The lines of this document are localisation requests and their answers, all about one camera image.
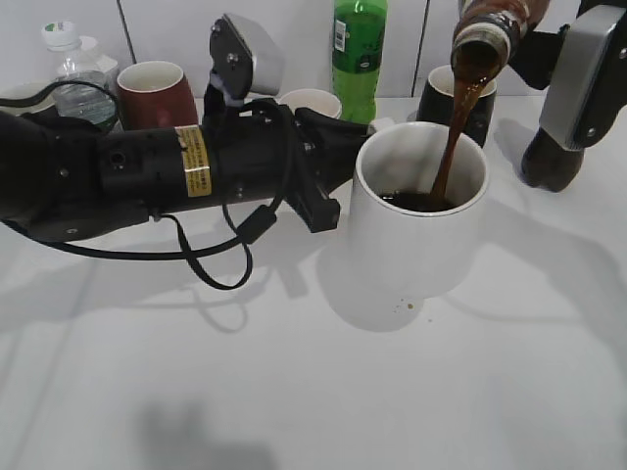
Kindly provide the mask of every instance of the red mug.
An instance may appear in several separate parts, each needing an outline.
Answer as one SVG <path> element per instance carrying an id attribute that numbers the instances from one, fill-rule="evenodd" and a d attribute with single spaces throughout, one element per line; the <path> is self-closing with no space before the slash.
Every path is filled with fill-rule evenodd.
<path id="1" fill-rule="evenodd" d="M 170 62 L 142 62 L 118 76 L 130 130 L 198 124 L 194 95 L 183 69 Z"/>

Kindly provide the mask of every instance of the white tiled wall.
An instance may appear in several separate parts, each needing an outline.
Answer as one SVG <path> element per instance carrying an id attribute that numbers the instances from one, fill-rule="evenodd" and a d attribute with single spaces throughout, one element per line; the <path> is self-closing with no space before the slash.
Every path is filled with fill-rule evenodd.
<path id="1" fill-rule="evenodd" d="M 426 0 L 389 0 L 381 96 L 408 96 Z M 137 59 L 178 62 L 194 92 L 205 90 L 211 62 L 209 28 L 224 12 L 260 23 L 286 54 L 282 92 L 330 88 L 333 0 L 124 0 Z"/>
<path id="2" fill-rule="evenodd" d="M 52 73 L 39 30 L 47 23 L 72 20 L 93 35 L 105 52 L 130 64 L 115 0 L 0 0 L 0 90 Z"/>
<path id="3" fill-rule="evenodd" d="M 207 83 L 209 28 L 224 12 L 264 26 L 283 48 L 287 71 L 282 91 L 330 88 L 330 28 L 333 0 L 121 0 L 139 61 L 163 59 L 183 66 L 197 95 Z M 380 96 L 409 96 L 427 0 L 388 0 L 389 18 Z M 419 75 L 449 60 L 458 0 L 430 0 Z M 578 0 L 553 0 L 543 30 L 557 30 L 574 18 Z M 82 33 L 100 39 L 123 66 L 130 62 L 116 0 L 0 0 L 0 90 L 45 78 L 48 54 L 39 29 L 71 19 Z M 534 93 L 510 70 L 502 94 Z"/>

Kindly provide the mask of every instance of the plastic water bottle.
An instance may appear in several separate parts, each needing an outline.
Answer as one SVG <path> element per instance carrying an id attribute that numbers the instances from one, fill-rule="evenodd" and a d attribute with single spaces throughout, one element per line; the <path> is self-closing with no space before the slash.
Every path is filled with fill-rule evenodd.
<path id="1" fill-rule="evenodd" d="M 48 50 L 55 55 L 57 80 L 82 80 L 108 88 L 107 76 L 93 58 L 81 49 L 81 41 L 72 22 L 49 23 L 41 30 Z M 115 104 L 95 88 L 67 85 L 53 92 L 59 115 L 81 118 L 102 129 L 115 123 Z"/>
<path id="2" fill-rule="evenodd" d="M 87 55 L 96 63 L 98 69 L 107 76 L 109 89 L 115 93 L 118 75 L 120 74 L 120 65 L 118 64 L 118 61 L 109 57 L 102 51 L 100 43 L 95 37 L 81 35 L 80 42 L 80 48 L 82 51 L 87 53 Z"/>

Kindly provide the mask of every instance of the bottle neck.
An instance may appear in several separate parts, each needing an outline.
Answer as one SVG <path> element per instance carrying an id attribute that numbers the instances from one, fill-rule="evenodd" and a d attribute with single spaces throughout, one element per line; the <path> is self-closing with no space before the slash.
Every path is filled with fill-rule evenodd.
<path id="1" fill-rule="evenodd" d="M 456 38 L 477 29 L 487 31 L 493 37 L 492 41 L 506 42 L 509 60 L 527 32 L 535 27 L 530 22 L 541 18 L 548 5 L 549 0 L 459 0 L 460 21 Z"/>
<path id="2" fill-rule="evenodd" d="M 75 73 L 100 71 L 94 59 L 80 49 L 80 47 L 68 51 L 54 53 L 54 67 L 56 76 L 69 76 Z"/>
<path id="3" fill-rule="evenodd" d="M 72 42 L 70 44 L 63 44 L 63 45 L 52 45 L 52 44 L 48 44 L 48 50 L 50 52 L 69 52 L 69 51 L 74 51 L 76 49 L 80 49 L 80 46 L 82 45 L 82 42 L 80 41 L 80 39 L 77 39 L 75 42 Z"/>
<path id="4" fill-rule="evenodd" d="M 462 29 L 455 37 L 453 43 L 453 55 L 460 51 L 465 44 L 481 43 L 494 49 L 500 60 L 500 69 L 503 69 L 512 56 L 512 37 L 497 24 L 480 22 L 471 24 Z"/>

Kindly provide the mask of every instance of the bottle cap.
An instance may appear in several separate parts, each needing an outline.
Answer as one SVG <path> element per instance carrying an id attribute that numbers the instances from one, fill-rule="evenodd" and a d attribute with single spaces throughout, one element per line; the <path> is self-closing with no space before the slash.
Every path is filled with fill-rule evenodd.
<path id="1" fill-rule="evenodd" d="M 80 47 L 80 38 L 72 22 L 49 23 L 41 29 L 41 37 L 51 51 L 70 51 Z"/>

